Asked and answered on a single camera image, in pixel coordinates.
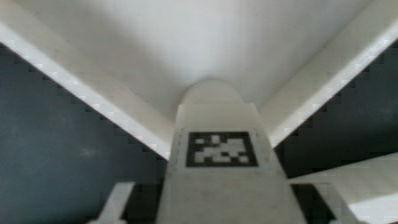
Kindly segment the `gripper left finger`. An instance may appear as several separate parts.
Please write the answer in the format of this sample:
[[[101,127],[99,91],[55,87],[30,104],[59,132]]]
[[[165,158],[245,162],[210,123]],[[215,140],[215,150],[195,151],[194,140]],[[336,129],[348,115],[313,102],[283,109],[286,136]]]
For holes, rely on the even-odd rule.
[[[123,214],[133,187],[133,182],[121,182],[114,185],[99,216],[87,224],[128,224]]]

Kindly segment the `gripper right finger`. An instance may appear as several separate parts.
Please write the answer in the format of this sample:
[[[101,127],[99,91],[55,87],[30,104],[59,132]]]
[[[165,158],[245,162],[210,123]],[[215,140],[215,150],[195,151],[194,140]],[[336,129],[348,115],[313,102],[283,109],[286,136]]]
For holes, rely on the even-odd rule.
[[[359,224],[330,183],[295,183],[291,189],[307,224]]]

